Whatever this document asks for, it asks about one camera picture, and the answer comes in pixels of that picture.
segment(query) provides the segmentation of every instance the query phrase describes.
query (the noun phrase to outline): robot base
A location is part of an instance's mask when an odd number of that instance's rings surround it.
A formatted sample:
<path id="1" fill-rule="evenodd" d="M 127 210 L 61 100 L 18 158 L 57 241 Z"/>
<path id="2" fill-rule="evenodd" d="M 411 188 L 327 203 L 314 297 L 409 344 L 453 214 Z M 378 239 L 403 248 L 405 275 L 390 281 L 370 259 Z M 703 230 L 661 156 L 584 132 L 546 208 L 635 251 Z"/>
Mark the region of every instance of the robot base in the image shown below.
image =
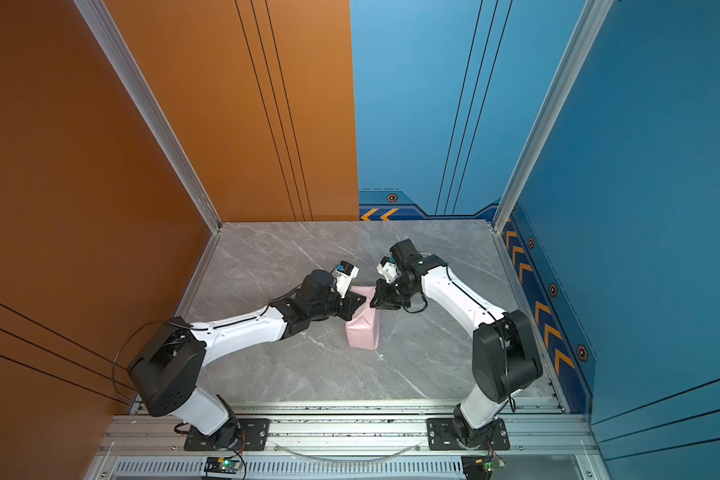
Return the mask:
<path id="1" fill-rule="evenodd" d="M 246 434 L 246 451 L 263 452 L 267 437 L 269 436 L 269 418 L 240 418 L 241 430 L 238 431 L 235 441 L 228 448 L 219 448 L 211 437 L 200 433 L 195 427 L 190 427 L 186 434 L 184 450 L 187 452 L 208 452 L 210 450 L 239 452 L 242 448 L 242 434 Z"/>
<path id="2" fill-rule="evenodd" d="M 504 420 L 496 418 L 480 428 L 473 444 L 459 441 L 453 418 L 427 418 L 430 450 L 509 450 L 509 436 Z"/>

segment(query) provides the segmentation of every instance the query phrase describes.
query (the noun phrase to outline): black mounting plate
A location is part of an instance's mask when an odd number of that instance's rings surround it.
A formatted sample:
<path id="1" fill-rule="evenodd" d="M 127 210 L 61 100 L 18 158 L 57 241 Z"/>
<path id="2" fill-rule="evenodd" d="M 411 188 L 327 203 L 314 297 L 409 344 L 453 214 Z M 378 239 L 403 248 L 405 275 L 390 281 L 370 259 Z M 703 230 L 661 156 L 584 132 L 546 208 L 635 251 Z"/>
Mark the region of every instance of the black mounting plate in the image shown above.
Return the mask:
<path id="1" fill-rule="evenodd" d="M 240 425 L 246 433 L 246 452 L 262 452 L 269 436 L 269 418 L 240 418 Z M 238 452 L 241 447 L 242 442 L 237 441 L 230 448 L 223 450 L 214 448 L 208 438 L 193 426 L 186 434 L 186 442 L 184 442 L 184 450 L 187 452 L 208 452 L 209 450 Z"/>
<path id="2" fill-rule="evenodd" d="M 488 442 L 493 450 L 509 450 L 509 436 L 507 428 L 504 426 L 504 420 L 496 418 L 485 428 L 490 429 L 485 442 L 477 448 L 470 448 L 470 450 L 489 450 Z M 453 426 L 453 417 L 427 418 L 427 435 L 429 436 L 430 450 L 467 450 L 459 445 Z"/>

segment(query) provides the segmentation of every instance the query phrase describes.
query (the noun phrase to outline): robotic arm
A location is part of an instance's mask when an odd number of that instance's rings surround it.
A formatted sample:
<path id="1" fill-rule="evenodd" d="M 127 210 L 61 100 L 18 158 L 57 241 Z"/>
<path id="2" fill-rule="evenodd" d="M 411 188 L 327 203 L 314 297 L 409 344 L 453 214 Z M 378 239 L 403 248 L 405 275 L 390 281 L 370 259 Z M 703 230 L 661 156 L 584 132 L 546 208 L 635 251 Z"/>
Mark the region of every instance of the robotic arm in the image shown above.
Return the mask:
<path id="1" fill-rule="evenodd" d="M 408 310 L 420 294 L 440 303 L 473 339 L 476 386 L 454 410 L 454 430 L 466 448 L 484 444 L 490 424 L 510 397 L 542 373 L 533 326 L 522 312 L 506 313 L 487 302 L 435 255 L 423 256 L 410 240 L 391 249 L 377 270 L 371 307 Z M 200 369 L 221 356 L 262 342 L 293 336 L 310 322 L 338 316 L 350 321 L 365 297 L 348 292 L 358 270 L 341 262 L 336 277 L 314 270 L 304 281 L 263 308 L 215 322 L 187 324 L 180 317 L 163 324 L 128 367 L 152 416 L 171 414 L 196 427 L 218 449 L 234 448 L 240 423 L 219 396 L 196 386 Z"/>

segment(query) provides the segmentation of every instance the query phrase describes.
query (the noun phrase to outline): pink box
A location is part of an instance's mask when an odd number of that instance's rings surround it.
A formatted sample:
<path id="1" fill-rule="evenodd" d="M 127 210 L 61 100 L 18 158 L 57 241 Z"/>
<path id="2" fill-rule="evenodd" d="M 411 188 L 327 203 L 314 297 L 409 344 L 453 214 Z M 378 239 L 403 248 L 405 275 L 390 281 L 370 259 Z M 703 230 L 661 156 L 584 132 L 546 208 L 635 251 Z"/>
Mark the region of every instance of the pink box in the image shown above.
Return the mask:
<path id="1" fill-rule="evenodd" d="M 374 286 L 350 286 L 350 291 L 365 296 L 365 303 L 346 322 L 347 341 L 356 349 L 374 350 L 378 346 L 379 312 L 371 308 L 371 299 L 376 291 Z"/>

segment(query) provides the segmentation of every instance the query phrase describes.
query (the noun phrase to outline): blue wall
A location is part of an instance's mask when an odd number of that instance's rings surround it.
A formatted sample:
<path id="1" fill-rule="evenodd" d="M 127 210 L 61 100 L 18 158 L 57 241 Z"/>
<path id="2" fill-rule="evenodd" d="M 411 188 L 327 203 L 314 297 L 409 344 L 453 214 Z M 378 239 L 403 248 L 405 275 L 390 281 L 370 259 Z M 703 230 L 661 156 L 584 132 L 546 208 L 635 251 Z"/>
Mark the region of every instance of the blue wall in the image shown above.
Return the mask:
<path id="1" fill-rule="evenodd" d="M 361 190 L 401 190 L 426 214 L 495 202 L 583 5 L 352 0 Z"/>
<path id="2" fill-rule="evenodd" d="M 520 206 L 596 356 L 615 479 L 720 474 L 720 441 L 674 448 L 720 412 L 656 428 L 720 408 L 720 382 L 681 393 L 720 378 L 720 2 L 614 2 Z"/>

